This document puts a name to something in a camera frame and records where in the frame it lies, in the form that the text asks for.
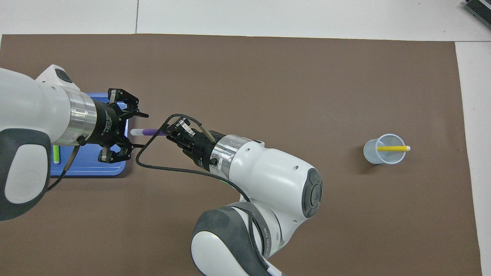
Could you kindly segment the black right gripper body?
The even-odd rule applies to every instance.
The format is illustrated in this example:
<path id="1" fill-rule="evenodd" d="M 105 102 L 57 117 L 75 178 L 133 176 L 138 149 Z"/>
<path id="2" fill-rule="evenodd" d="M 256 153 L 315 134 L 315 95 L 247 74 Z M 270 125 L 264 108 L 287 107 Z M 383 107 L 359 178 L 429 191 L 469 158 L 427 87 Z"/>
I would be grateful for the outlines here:
<path id="1" fill-rule="evenodd" d="M 203 132 L 196 132 L 193 136 L 190 134 L 184 134 L 184 147 L 183 152 L 190 157 L 196 165 L 210 171 L 211 154 L 216 146 L 217 142 L 221 140 L 225 135 L 223 133 L 210 131 L 215 142 L 211 142 L 209 138 Z"/>

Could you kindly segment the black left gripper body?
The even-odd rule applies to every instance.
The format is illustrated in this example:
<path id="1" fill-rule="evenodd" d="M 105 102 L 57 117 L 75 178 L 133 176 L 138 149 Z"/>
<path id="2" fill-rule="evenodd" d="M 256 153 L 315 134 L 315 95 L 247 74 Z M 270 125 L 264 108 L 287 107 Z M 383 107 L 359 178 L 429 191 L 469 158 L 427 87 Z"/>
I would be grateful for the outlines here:
<path id="1" fill-rule="evenodd" d="M 128 143 L 129 139 L 124 136 L 126 121 L 118 117 L 123 114 L 120 106 L 117 103 L 93 101 L 96 108 L 96 124 L 86 140 L 87 143 L 109 148 Z"/>

